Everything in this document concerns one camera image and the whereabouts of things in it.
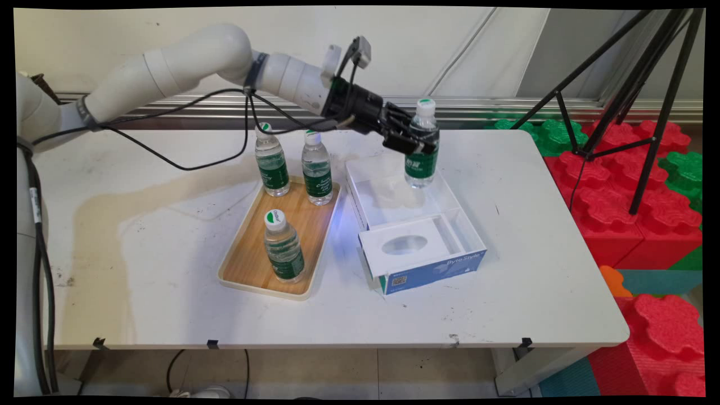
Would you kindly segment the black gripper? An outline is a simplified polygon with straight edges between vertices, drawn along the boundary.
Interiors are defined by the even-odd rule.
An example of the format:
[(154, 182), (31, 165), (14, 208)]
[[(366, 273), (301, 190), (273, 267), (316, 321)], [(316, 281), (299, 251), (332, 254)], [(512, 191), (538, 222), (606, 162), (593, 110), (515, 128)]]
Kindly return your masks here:
[(353, 117), (346, 126), (367, 135), (380, 133), (382, 145), (405, 155), (432, 155), (439, 144), (439, 130), (409, 127), (412, 115), (395, 103), (386, 103), (379, 95), (350, 84), (342, 77), (334, 77), (322, 108), (322, 118), (342, 123)]

